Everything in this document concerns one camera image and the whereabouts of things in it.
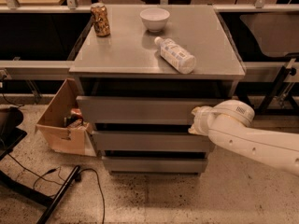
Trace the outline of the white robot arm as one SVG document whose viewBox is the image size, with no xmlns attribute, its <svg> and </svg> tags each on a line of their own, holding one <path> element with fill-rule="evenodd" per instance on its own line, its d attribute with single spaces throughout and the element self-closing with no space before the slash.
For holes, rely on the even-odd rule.
<svg viewBox="0 0 299 224">
<path fill-rule="evenodd" d="M 207 136 L 222 148 L 299 176 L 299 135 L 250 128 L 255 116 L 247 104 L 228 100 L 192 110 L 188 132 Z"/>
</svg>

